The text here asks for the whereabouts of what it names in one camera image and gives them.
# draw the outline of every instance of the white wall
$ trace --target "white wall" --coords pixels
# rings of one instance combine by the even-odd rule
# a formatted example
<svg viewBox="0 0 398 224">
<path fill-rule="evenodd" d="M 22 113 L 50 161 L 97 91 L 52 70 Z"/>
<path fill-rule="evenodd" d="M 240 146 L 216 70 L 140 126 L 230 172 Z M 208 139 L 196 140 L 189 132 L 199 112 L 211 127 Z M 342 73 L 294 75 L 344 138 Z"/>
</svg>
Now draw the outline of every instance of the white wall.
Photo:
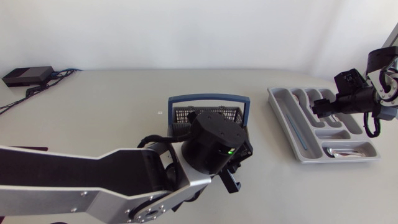
<svg viewBox="0 0 398 224">
<path fill-rule="evenodd" d="M 366 68 L 397 0 L 2 0 L 0 76 L 16 67 Z"/>
</svg>

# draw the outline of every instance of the cable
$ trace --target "cable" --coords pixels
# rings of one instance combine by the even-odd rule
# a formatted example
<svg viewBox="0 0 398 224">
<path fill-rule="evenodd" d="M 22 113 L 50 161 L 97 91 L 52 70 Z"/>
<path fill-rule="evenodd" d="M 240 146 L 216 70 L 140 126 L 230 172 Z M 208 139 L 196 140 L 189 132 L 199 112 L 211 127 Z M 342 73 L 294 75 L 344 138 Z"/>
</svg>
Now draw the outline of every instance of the cable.
<svg viewBox="0 0 398 224">
<path fill-rule="evenodd" d="M 381 130 L 380 119 L 378 119 L 378 118 L 373 119 L 375 130 L 372 133 L 371 130 L 369 129 L 369 125 L 368 125 L 368 116 L 369 116 L 369 113 L 363 114 L 363 123 L 364 123 L 364 128 L 365 128 L 366 134 L 369 136 L 369 138 L 378 137 L 380 135 L 380 130 Z"/>
<path fill-rule="evenodd" d="M 55 85 L 58 84 L 61 80 L 63 80 L 64 78 L 68 77 L 69 75 L 71 75 L 71 74 L 72 74 L 73 72 L 75 72 L 75 71 L 81 71 L 81 70 L 80 70 L 80 69 L 77 69 L 77 68 L 68 68 L 68 69 L 64 69 L 64 70 L 62 70 L 62 71 L 60 71 L 60 72 L 53 72 L 53 73 L 51 74 L 51 77 L 52 77 L 53 80 L 57 80 L 56 82 L 51 83 L 51 84 L 36 86 L 36 87 L 27 89 L 27 90 L 26 90 L 26 94 L 25 94 L 25 98 L 22 98 L 22 99 L 20 99 L 20 100 L 17 100 L 17 101 L 15 101 L 15 102 L 13 102 L 13 103 L 9 103 L 9 104 L 6 105 L 6 106 L 0 107 L 0 110 L 2 110 L 2 111 L 0 111 L 0 115 L 4 114 L 7 110 L 9 110 L 9 109 L 11 109 L 12 107 L 18 105 L 19 103 L 22 103 L 23 101 L 29 99 L 30 97 L 32 97 L 32 96 L 34 96 L 34 95 L 36 95 L 36 94 L 39 94 L 39 93 L 43 92 L 44 90 L 46 90 L 46 89 L 48 89 L 48 88 L 50 88 L 50 87 L 52 87 L 52 86 L 55 86 Z"/>
<path fill-rule="evenodd" d="M 395 64 L 397 59 L 398 59 L 398 57 L 393 58 L 391 60 L 390 64 L 386 65 L 385 67 L 383 67 L 380 70 L 379 82 L 380 82 L 381 86 L 383 87 L 383 90 L 385 93 L 388 93 L 391 90 L 391 86 L 387 85 L 387 83 L 386 83 L 386 73 L 389 70 L 392 70 L 393 72 L 397 71 L 397 69 L 393 67 L 393 65 Z"/>
</svg>

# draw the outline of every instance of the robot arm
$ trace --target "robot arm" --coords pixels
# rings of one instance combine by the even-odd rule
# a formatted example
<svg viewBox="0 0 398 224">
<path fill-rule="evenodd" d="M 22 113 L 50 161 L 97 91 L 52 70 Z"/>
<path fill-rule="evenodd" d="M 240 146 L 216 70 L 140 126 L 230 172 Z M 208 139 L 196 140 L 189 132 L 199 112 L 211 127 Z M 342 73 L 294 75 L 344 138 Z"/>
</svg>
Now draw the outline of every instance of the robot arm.
<svg viewBox="0 0 398 224">
<path fill-rule="evenodd" d="M 386 47 L 369 53 L 366 79 L 356 69 L 335 77 L 336 100 L 314 102 L 314 114 L 323 118 L 335 113 L 364 113 L 364 127 L 369 137 L 380 133 L 380 119 L 392 120 L 398 110 L 398 47 Z M 375 132 L 368 128 L 368 114 L 372 113 Z"/>
<path fill-rule="evenodd" d="M 86 212 L 105 223 L 144 223 L 194 201 L 215 175 L 238 191 L 231 173 L 252 155 L 247 134 L 218 113 L 193 116 L 185 136 L 148 136 L 138 149 L 101 157 L 0 147 L 0 215 Z"/>
</svg>

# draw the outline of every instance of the metal bracket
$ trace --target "metal bracket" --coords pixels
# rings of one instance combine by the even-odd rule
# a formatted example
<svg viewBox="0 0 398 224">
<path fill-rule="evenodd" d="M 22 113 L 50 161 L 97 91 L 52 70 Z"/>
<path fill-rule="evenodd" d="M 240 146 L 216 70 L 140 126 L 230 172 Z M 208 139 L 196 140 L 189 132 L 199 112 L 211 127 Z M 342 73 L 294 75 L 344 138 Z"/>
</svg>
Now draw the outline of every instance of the metal bracket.
<svg viewBox="0 0 398 224">
<path fill-rule="evenodd" d="M 397 106 L 398 101 L 395 101 L 393 97 L 396 95 L 398 91 L 398 83 L 394 78 L 398 78 L 398 74 L 386 75 L 386 83 L 391 86 L 391 90 L 389 93 L 385 93 L 384 89 L 379 81 L 380 70 L 376 70 L 368 74 L 368 77 L 371 79 L 373 86 L 377 90 L 378 95 L 382 99 L 380 104 L 383 106 Z"/>
<path fill-rule="evenodd" d="M 210 175 L 202 174 L 195 170 L 184 159 L 181 152 L 181 145 L 182 143 L 174 143 L 173 147 L 180 162 L 181 170 L 186 177 L 186 181 L 181 184 L 182 186 L 180 186 L 178 190 L 139 210 L 134 215 L 133 222 L 145 223 L 155 220 L 167 210 L 172 209 L 184 200 L 190 199 L 196 192 L 211 183 Z"/>
</svg>

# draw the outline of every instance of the black cable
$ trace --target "black cable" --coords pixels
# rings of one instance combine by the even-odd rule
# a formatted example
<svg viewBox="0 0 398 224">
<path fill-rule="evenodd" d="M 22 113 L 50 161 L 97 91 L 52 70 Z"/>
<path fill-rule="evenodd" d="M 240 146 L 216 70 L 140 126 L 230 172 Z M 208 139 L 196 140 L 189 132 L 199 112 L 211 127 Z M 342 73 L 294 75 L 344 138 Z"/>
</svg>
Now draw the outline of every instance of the black cable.
<svg viewBox="0 0 398 224">
<path fill-rule="evenodd" d="M 153 134 L 150 136 L 146 136 L 143 140 L 141 140 L 140 144 L 137 147 L 142 148 L 150 142 L 175 143 L 175 142 L 186 141 L 190 138 L 191 138 L 190 134 L 185 134 L 183 136 L 177 136 L 177 137 L 162 137 L 162 136 Z"/>
<path fill-rule="evenodd" d="M 387 85 L 387 83 L 386 83 L 386 72 L 389 70 L 392 70 L 394 72 L 397 71 L 397 69 L 393 67 L 393 65 L 395 64 L 395 61 L 397 59 L 398 59 L 398 57 L 395 57 L 394 59 L 391 60 L 390 64 L 386 65 L 385 67 L 383 67 L 380 70 L 379 82 L 380 82 L 381 86 L 383 87 L 383 90 L 385 93 L 388 93 L 391 90 L 391 86 Z"/>
<path fill-rule="evenodd" d="M 369 138 L 375 138 L 380 135 L 380 130 L 381 130 L 381 125 L 380 125 L 380 119 L 374 118 L 374 132 L 372 133 L 371 130 L 369 129 L 368 125 L 368 117 L 369 113 L 364 113 L 363 114 L 363 123 L 364 123 L 364 128 L 366 131 L 366 134 L 369 136 Z"/>
<path fill-rule="evenodd" d="M 13 103 L 9 103 L 6 106 L 0 107 L 0 110 L 2 110 L 0 112 L 0 115 L 4 114 L 7 110 L 9 110 L 12 107 L 18 105 L 19 103 L 22 103 L 23 101 L 29 99 L 30 97 L 32 97 L 32 96 L 34 96 L 36 94 L 39 94 L 39 93 L 43 92 L 44 90 L 46 90 L 46 89 L 48 89 L 48 88 L 50 88 L 52 86 L 55 86 L 61 80 L 63 80 L 64 78 L 68 77 L 69 75 L 71 75 L 75 71 L 81 71 L 81 70 L 80 69 L 76 69 L 76 68 L 69 68 L 69 69 L 62 70 L 60 72 L 53 72 L 53 74 L 51 74 L 51 76 L 52 76 L 52 79 L 56 79 L 57 80 L 56 82 L 27 89 L 26 90 L 26 94 L 25 94 L 25 98 L 17 100 L 17 101 L 15 101 Z"/>
</svg>

